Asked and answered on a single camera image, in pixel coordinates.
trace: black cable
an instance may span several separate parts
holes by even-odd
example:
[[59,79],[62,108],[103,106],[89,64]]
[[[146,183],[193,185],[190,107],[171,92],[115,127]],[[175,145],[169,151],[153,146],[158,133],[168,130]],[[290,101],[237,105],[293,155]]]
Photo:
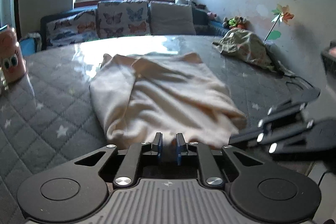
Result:
[[300,88],[300,90],[303,90],[302,86],[300,86],[298,83],[294,83],[294,82],[288,82],[288,81],[286,81],[286,86],[287,86],[287,88],[289,89],[289,87],[288,87],[287,84],[293,84],[293,85],[296,85],[296,86],[298,86],[298,87]]
[[330,170],[323,172],[322,176],[320,177],[319,183],[317,184],[319,187],[320,187],[320,184],[321,184],[321,182],[323,180],[324,175],[328,174],[328,173],[331,173]]
[[302,78],[301,76],[288,76],[289,78],[299,78],[302,81],[306,82],[308,85],[310,85],[312,88],[315,88],[311,83],[309,83],[306,79]]

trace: bed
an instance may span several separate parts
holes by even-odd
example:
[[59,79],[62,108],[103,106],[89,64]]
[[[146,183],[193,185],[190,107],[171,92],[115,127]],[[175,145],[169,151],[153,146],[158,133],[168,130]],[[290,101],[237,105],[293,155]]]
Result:
[[28,73],[0,95],[0,223],[20,223],[16,191],[23,180],[106,145],[90,104],[89,83],[104,53],[177,55],[194,51],[231,89],[256,125],[290,96],[286,79],[212,48],[220,37],[121,37],[42,51],[26,58]]

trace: cartoon eyes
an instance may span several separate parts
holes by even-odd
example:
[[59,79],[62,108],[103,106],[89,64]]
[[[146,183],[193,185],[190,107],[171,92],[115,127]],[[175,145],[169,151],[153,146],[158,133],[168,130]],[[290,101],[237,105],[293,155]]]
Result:
[[5,70],[9,70],[10,67],[16,67],[18,64],[17,55],[13,54],[10,58],[4,58],[2,60],[2,67]]
[[10,57],[10,62],[12,64],[13,67],[16,67],[17,66],[17,56],[16,54],[13,54],[11,57]]
[[11,67],[11,63],[8,58],[4,58],[2,61],[2,67],[8,70]]

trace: gray pillow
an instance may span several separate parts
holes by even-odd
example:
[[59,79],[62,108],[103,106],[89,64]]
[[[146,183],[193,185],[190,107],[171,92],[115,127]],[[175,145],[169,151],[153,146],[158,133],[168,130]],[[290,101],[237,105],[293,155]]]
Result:
[[151,1],[151,33],[196,35],[191,5]]

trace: butterfly print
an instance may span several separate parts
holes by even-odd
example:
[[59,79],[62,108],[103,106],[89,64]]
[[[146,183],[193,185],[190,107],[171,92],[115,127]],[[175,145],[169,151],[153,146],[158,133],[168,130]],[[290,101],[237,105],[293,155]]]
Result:
[[106,35],[107,35],[107,38],[110,38],[110,37],[119,37],[123,34],[123,31],[124,31],[124,27],[121,27],[115,31],[113,31],[112,29],[110,28],[104,28],[104,31],[106,32]]
[[67,32],[62,32],[62,33],[59,33],[58,35],[56,35],[54,37],[54,40],[56,39],[61,39],[61,38],[65,38],[65,37],[71,37],[73,35],[75,35],[76,33],[75,32],[72,32],[72,31],[67,31]]
[[143,21],[139,26],[134,26],[133,24],[128,24],[128,28],[131,33],[145,32],[147,30],[146,23]]
[[118,13],[116,15],[110,16],[107,13],[103,13],[104,17],[106,18],[106,23],[108,25],[112,25],[112,23],[114,22],[114,24],[118,24],[121,22],[121,16],[123,15],[123,13]]
[[83,42],[86,42],[88,40],[93,40],[96,39],[96,33],[94,32],[86,32],[85,34],[83,34]]
[[132,9],[126,8],[127,14],[129,15],[129,19],[134,22],[135,21],[142,21],[142,12],[143,12],[143,7],[140,8],[138,11],[133,12]]
[[119,1],[111,1],[111,2],[106,2],[104,3],[104,6],[112,6],[112,5],[115,5],[115,6],[118,6],[120,4]]
[[77,28],[78,28],[78,33],[83,33],[87,29],[90,29],[90,30],[93,30],[93,31],[96,29],[95,23],[93,21],[91,21],[88,24],[82,24],[81,23],[81,24],[78,25]]
[[70,24],[68,19],[61,20],[61,21],[56,21],[54,30],[57,30],[57,29],[60,29],[60,28],[63,28],[63,27],[69,27],[69,26],[71,26],[71,24]]
[[126,3],[143,3],[147,2],[147,0],[126,0]]
[[82,11],[80,12],[79,14],[77,14],[74,18],[74,20],[78,20],[82,15],[84,14],[88,14],[88,15],[91,15],[91,16],[95,16],[96,15],[96,12],[95,11]]

